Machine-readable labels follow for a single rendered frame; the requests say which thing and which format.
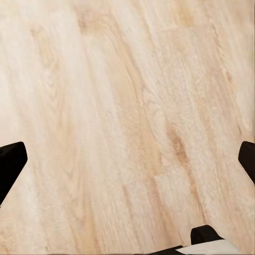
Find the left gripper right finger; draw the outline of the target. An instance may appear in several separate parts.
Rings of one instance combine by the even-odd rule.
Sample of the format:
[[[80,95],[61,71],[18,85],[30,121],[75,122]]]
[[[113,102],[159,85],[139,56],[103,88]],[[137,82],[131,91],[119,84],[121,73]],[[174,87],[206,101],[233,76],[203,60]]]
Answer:
[[[237,159],[255,184],[255,143],[243,141]]]

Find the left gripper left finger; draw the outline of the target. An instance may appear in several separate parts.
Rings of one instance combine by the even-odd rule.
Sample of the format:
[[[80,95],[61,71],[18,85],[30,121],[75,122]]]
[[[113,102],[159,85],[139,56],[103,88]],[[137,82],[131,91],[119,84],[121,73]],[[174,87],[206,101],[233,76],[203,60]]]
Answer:
[[[22,141],[0,147],[0,205],[28,161]]]

